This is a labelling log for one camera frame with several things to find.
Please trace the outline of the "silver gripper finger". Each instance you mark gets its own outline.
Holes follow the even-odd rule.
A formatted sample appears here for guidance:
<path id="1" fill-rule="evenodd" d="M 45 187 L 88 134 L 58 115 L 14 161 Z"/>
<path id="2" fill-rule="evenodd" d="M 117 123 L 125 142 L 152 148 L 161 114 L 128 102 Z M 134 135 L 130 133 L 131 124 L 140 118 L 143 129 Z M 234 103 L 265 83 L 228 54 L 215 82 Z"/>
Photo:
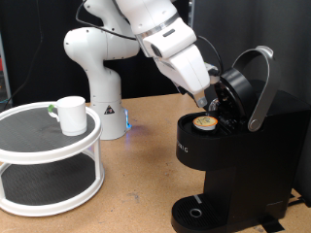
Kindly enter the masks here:
<path id="1" fill-rule="evenodd" d="M 208 101 L 206 99 L 204 91 L 200 91 L 200 92 L 194 94 L 193 98 L 195 100 L 196 105 L 199 108 L 203 108 L 203 107 L 205 107 L 208 104 Z"/>

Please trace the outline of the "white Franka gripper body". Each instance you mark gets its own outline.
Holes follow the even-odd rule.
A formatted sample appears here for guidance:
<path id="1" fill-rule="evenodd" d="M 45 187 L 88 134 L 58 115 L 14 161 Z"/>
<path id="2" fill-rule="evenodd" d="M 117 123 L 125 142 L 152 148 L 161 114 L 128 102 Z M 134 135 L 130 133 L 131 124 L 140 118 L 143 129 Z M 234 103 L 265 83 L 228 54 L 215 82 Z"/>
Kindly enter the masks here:
<path id="1" fill-rule="evenodd" d="M 167 59 L 156 57 L 155 64 L 164 76 L 193 95 L 210 85 L 210 76 L 196 45 Z"/>

